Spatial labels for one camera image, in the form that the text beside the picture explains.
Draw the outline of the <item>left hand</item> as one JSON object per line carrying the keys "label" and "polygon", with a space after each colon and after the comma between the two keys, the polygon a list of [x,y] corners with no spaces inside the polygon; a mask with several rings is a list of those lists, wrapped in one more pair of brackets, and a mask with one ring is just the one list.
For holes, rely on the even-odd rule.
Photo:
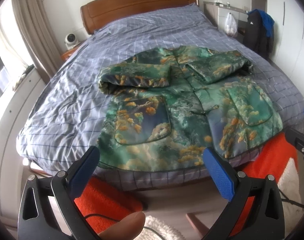
{"label": "left hand", "polygon": [[102,240],[133,240],[143,230],[145,214],[135,212],[98,234]]}

